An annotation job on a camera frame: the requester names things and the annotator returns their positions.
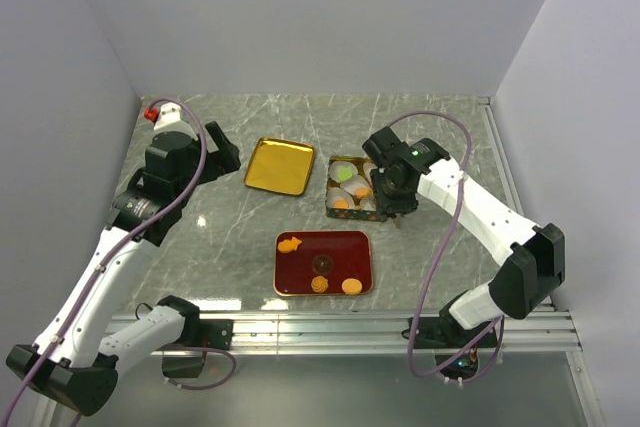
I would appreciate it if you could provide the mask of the gold tin lid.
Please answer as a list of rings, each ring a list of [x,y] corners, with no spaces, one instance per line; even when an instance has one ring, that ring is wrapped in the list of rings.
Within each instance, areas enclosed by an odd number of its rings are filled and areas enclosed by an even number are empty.
[[[262,137],[251,155],[244,184],[275,194],[300,196],[306,190],[314,159],[312,145]]]

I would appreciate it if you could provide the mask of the green round cookie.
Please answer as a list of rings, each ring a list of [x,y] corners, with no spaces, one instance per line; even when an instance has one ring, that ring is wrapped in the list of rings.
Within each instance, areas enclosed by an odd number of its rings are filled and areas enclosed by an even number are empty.
[[[341,167],[336,172],[336,179],[337,179],[338,182],[344,182],[344,181],[350,179],[352,176],[353,176],[353,173],[352,173],[350,168]]]

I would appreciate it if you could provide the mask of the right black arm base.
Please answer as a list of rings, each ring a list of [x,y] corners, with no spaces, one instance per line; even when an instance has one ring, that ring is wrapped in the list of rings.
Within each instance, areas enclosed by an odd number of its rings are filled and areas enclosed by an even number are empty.
[[[471,330],[459,328],[442,317],[421,317],[415,329],[412,322],[408,320],[409,327],[401,335],[408,341],[407,361],[415,377],[439,377],[445,383],[463,386],[484,375],[498,360],[504,317],[481,323]],[[414,360],[416,350],[453,350],[453,353],[436,354],[435,366],[419,371]]]

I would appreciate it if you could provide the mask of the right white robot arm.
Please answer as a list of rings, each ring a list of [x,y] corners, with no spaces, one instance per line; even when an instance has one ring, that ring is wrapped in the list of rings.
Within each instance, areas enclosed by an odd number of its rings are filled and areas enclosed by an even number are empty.
[[[425,198],[450,214],[491,254],[495,277],[450,301],[428,331],[440,346],[463,346],[490,321],[522,320],[565,280],[565,236],[556,225],[521,216],[468,177],[439,144],[413,145],[384,127],[363,144],[378,213],[395,218],[414,212]]]

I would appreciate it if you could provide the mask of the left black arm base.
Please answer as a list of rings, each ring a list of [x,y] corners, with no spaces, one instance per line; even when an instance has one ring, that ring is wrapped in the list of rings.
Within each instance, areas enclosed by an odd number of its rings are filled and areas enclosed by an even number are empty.
[[[215,385],[226,382],[237,369],[237,360],[230,353],[232,334],[229,319],[201,321],[195,333],[162,348],[163,376],[173,385],[200,379],[205,373],[216,376]]]

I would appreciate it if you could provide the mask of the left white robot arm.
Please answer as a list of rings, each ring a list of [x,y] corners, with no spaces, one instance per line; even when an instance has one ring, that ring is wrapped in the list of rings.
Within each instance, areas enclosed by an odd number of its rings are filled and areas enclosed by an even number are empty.
[[[240,167],[239,149],[218,123],[204,129],[214,152],[182,129],[154,135],[143,166],[114,198],[91,262],[63,308],[32,344],[14,346],[6,358],[28,388],[89,417],[107,403],[119,378],[156,350],[185,349],[198,359],[208,351],[227,352],[229,340],[213,341],[199,308],[173,295],[127,327],[106,332],[129,287],[180,221],[195,187]]]

